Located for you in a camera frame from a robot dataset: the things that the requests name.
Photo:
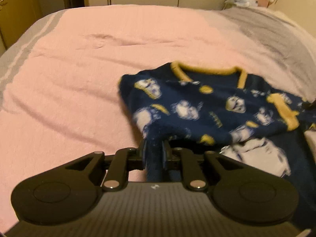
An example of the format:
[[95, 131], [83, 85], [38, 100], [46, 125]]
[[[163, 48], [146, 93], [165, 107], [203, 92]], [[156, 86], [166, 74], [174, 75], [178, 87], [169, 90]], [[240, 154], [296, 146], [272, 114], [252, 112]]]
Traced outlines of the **navy fleece pajama top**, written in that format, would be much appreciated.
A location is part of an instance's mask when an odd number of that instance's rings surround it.
[[315, 227], [315, 106], [244, 69], [202, 69], [180, 62], [126, 74], [119, 93], [146, 141], [150, 181], [166, 171], [163, 142], [210, 149], [289, 180], [298, 190], [292, 221]]

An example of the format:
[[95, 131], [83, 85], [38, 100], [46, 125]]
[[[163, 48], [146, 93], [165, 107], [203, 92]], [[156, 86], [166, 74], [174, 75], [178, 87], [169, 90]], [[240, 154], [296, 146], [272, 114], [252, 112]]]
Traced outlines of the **pink grey striped bedspread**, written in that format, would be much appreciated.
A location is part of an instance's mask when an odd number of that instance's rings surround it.
[[1, 231], [24, 179], [94, 151], [137, 146], [118, 82], [179, 60], [239, 66], [315, 99], [315, 39], [281, 12], [111, 5], [38, 20], [1, 57]]

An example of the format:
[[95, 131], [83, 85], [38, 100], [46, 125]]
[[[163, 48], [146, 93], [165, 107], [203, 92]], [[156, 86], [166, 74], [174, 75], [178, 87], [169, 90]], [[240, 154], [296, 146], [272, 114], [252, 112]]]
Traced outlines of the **dark wooden door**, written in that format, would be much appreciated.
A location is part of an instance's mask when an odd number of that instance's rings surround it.
[[1, 0], [1, 46], [11, 47], [40, 18], [83, 7], [84, 0]]

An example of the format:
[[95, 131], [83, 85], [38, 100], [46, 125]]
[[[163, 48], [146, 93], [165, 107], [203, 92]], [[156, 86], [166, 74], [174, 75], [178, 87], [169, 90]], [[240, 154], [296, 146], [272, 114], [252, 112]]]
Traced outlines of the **pink box on shelf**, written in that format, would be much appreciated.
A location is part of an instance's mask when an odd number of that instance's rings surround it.
[[268, 8], [275, 0], [257, 0], [258, 7]]

